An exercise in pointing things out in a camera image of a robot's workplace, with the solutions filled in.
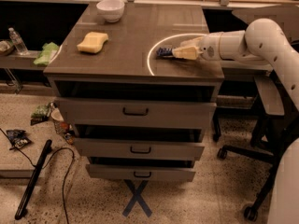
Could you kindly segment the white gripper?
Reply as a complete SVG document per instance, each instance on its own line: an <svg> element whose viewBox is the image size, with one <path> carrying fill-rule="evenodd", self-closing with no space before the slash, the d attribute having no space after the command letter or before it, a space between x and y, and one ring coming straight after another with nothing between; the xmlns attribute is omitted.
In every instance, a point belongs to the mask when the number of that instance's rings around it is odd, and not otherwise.
<svg viewBox="0 0 299 224"><path fill-rule="evenodd" d="M181 47L172 49L175 58L196 60L198 56L207 61L219 61L221 33L198 36L180 43Z"/></svg>

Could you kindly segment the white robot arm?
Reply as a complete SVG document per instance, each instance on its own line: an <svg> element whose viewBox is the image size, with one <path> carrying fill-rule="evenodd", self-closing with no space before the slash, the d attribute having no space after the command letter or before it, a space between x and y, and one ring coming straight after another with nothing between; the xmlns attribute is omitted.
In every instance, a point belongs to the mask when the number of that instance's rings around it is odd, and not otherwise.
<svg viewBox="0 0 299 224"><path fill-rule="evenodd" d="M254 78L262 111L250 139L250 149L224 145L229 152L271 165L255 202L246 207L244 218L254 221L265 198L272 194L268 221L273 224L298 222L298 174L291 169L298 158L299 53L290 45L280 26L269 19L253 21L246 30L211 33L186 40L172 55L186 60L237 61L269 64L272 72Z"/></svg>

